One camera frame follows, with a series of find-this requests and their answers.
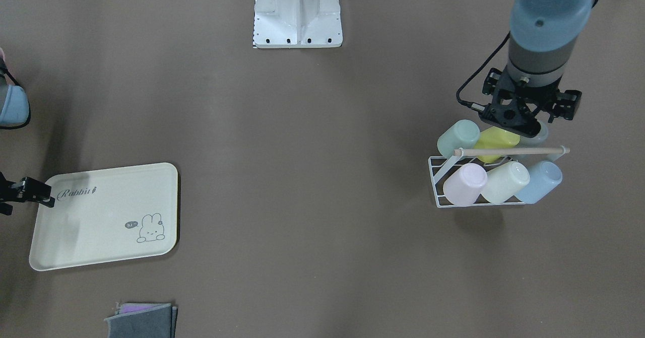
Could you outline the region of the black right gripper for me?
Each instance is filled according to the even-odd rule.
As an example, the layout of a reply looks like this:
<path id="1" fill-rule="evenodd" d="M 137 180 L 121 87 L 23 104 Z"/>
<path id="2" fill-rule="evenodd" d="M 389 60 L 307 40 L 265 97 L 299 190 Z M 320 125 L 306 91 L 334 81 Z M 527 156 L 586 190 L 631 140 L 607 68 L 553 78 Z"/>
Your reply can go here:
<path id="1" fill-rule="evenodd" d="M 55 205 L 55 198 L 51 196 L 51 186 L 39 180 L 25 177 L 20 182 L 7 180 L 1 173 L 1 214 L 11 216 L 13 205 L 11 202 L 36 202 L 48 208 Z"/>

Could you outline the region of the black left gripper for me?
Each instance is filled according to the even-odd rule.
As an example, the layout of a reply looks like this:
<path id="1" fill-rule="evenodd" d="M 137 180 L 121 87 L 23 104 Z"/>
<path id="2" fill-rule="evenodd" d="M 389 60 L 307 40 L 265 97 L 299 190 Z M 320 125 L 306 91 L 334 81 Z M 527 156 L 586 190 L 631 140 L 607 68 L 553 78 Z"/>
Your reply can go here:
<path id="1" fill-rule="evenodd" d="M 479 118 L 491 126 L 534 138 L 542 129 L 537 120 L 541 112 L 548 113 L 548 122 L 556 118 L 573 120 L 582 100 L 579 90 L 558 88 L 559 80 L 550 85 L 530 87 L 513 81 L 509 73 L 491 68 L 482 86 L 491 102 L 479 111 Z"/>

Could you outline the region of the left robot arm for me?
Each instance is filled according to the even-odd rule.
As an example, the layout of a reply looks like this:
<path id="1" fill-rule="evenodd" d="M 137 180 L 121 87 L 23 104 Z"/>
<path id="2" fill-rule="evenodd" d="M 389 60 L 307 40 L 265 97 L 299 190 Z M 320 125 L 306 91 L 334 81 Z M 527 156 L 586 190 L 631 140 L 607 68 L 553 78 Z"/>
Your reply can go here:
<path id="1" fill-rule="evenodd" d="M 492 68 L 482 86 L 491 101 L 465 101 L 460 87 L 458 103 L 477 111 L 483 122 L 526 138 L 535 138 L 542 130 L 537 120 L 541 112 L 548 113 L 549 122 L 572 120 L 582 93 L 562 92 L 558 85 L 598 1 L 514 0 L 509 32 L 502 41 L 508 45 L 506 66 Z"/>

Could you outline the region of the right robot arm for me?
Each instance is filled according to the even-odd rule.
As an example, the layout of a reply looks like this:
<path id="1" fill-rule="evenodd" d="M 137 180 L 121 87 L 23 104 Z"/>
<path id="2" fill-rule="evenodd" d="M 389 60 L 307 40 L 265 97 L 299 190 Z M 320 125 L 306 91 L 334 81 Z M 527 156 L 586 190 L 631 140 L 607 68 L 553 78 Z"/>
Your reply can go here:
<path id="1" fill-rule="evenodd" d="M 16 130 L 29 125 L 31 108 L 25 90 L 12 76 L 6 63 L 6 53 L 1 49 L 1 129 Z M 51 186 L 25 177 L 19 182 L 8 180 L 1 173 L 1 214 L 11 216 L 12 202 L 36 202 L 46 207 L 55 205 Z"/>

